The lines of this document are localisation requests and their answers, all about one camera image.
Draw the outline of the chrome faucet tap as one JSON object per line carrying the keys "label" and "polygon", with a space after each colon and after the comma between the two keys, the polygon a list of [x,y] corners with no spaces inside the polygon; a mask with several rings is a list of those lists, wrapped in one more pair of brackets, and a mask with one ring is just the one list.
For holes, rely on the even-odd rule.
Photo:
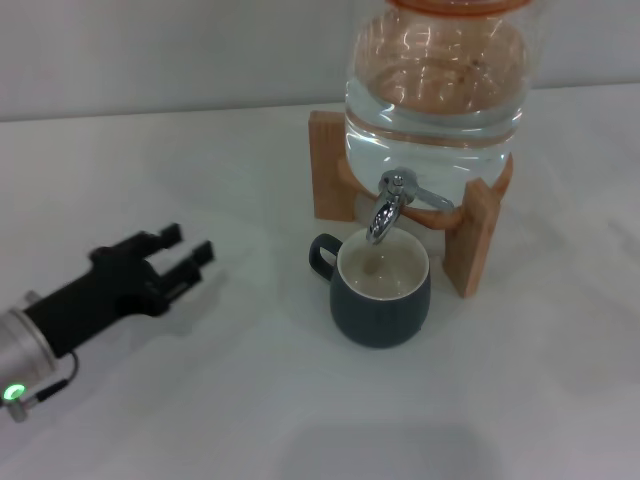
{"label": "chrome faucet tap", "polygon": [[451,200],[420,187],[416,173],[407,168],[384,172],[378,187],[380,192],[366,233],[370,245],[380,244],[400,216],[401,208],[416,199],[439,211],[450,212],[455,207]]}

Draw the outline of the black ceramic cup white inside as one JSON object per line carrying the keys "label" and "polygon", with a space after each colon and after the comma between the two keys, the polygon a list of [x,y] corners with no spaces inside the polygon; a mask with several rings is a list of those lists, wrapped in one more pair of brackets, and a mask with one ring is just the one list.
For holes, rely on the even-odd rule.
{"label": "black ceramic cup white inside", "polygon": [[345,241],[323,233],[311,243],[309,264],[330,283],[332,318],[353,342],[391,348],[421,330],[431,303],[431,269],[412,234],[394,229],[372,246],[363,230]]}

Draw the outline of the wooden dispenser stand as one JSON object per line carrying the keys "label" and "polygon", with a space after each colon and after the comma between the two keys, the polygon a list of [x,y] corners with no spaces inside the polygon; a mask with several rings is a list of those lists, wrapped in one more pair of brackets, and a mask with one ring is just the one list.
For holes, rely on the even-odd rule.
{"label": "wooden dispenser stand", "polygon": [[[353,222],[355,200],[373,195],[356,179],[348,165],[345,147],[345,115],[313,111],[308,120],[314,215],[321,220]],[[512,179],[514,161],[509,158],[493,186],[483,180],[469,181],[462,205],[450,213],[408,206],[400,213],[416,223],[445,233],[443,270],[458,294],[476,294],[483,275],[491,240]]]}

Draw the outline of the clear glass water dispenser jar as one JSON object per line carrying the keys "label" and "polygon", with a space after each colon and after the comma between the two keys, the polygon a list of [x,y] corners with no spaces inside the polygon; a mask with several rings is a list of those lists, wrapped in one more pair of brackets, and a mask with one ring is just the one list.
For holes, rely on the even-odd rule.
{"label": "clear glass water dispenser jar", "polygon": [[362,26],[345,114],[347,161],[365,188],[407,168],[459,205],[467,182],[498,179],[530,87],[528,11],[436,17],[387,3]]}

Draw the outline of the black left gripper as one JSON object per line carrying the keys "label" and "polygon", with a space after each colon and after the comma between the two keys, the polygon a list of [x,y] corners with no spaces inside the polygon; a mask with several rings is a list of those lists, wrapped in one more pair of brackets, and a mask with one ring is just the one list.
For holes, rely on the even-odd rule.
{"label": "black left gripper", "polygon": [[158,317],[203,280],[202,268],[215,260],[205,241],[161,276],[147,258],[183,241],[173,223],[156,234],[139,232],[89,254],[87,273],[25,309],[54,356],[61,358],[117,321],[131,315]]}

